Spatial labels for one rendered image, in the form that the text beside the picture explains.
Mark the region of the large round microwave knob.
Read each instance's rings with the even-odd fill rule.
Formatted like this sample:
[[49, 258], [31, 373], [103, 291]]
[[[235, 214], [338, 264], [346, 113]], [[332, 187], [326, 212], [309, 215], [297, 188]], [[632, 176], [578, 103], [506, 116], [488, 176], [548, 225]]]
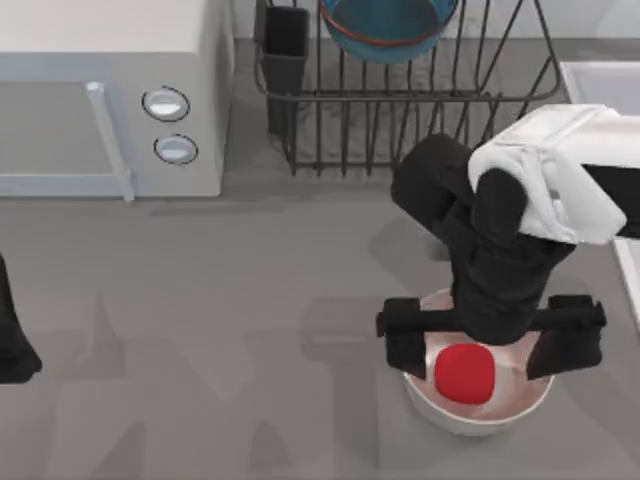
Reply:
[[181, 121], [190, 113], [190, 102], [187, 96], [169, 86], [145, 92], [142, 95], [141, 104], [150, 117], [165, 123]]

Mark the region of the microwave oven door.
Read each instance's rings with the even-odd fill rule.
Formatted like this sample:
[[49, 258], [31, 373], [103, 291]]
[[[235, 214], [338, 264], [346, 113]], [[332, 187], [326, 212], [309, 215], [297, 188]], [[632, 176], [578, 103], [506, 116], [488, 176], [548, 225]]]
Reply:
[[87, 83], [0, 82], [0, 198], [123, 199]]

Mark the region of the red rounded block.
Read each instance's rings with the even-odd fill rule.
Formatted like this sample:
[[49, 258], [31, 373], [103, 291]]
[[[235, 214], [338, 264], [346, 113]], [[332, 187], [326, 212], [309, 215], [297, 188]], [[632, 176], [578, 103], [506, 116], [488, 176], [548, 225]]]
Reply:
[[465, 405], [484, 404], [495, 389], [494, 356], [479, 344], [448, 346], [435, 359], [433, 382], [437, 392], [448, 400]]

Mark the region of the blue bowl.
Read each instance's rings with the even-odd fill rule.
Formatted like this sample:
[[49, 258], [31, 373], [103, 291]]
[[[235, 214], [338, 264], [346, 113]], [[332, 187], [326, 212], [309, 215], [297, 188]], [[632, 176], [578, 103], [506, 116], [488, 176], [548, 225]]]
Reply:
[[334, 42], [366, 62], [399, 64], [440, 40], [460, 0], [318, 0]]

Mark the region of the black utensil holder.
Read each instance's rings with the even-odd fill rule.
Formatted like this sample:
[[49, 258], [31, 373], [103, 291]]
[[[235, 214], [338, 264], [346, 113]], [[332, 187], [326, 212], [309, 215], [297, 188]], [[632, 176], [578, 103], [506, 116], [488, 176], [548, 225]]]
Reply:
[[309, 12], [296, 6], [272, 6], [269, 0], [255, 0], [254, 41], [266, 83], [268, 132], [287, 136], [289, 116], [296, 112], [293, 101], [303, 84], [308, 58]]

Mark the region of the white bowl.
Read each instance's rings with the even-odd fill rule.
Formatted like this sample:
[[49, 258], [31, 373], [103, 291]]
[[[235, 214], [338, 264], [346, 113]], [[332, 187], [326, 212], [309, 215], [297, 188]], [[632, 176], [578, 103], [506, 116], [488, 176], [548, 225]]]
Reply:
[[426, 378], [406, 373], [405, 387], [417, 412], [450, 433], [478, 437], [505, 430], [535, 411], [553, 384], [552, 376], [527, 379], [526, 363], [539, 337], [537, 332], [530, 332], [514, 344], [488, 348], [495, 360], [496, 383], [487, 402], [454, 402], [436, 390], [435, 362], [443, 349], [471, 339], [459, 332], [429, 332], [424, 337]]

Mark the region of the pale microwave oven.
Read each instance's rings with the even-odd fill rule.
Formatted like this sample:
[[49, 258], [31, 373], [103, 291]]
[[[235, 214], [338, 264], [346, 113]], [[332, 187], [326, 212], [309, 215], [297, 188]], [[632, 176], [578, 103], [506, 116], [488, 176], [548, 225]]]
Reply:
[[[0, 82], [103, 83], [135, 199], [220, 193], [234, 67], [229, 0], [0, 0]], [[186, 118], [144, 111], [162, 86], [187, 96]], [[192, 163], [156, 156], [175, 134], [197, 144]]]

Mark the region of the small round microwave knob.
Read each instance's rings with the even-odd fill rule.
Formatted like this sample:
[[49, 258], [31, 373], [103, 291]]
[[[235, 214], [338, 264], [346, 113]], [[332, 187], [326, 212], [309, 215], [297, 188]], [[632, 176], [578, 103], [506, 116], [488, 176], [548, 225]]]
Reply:
[[154, 141], [154, 152], [163, 162], [170, 165], [187, 165], [198, 156], [197, 144], [184, 135], [170, 135]]

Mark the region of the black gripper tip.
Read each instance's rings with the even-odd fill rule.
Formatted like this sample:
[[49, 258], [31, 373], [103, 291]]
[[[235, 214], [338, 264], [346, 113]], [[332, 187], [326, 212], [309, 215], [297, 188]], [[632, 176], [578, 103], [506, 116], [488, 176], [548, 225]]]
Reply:
[[19, 322], [5, 260], [0, 254], [0, 385], [27, 383], [42, 366]]

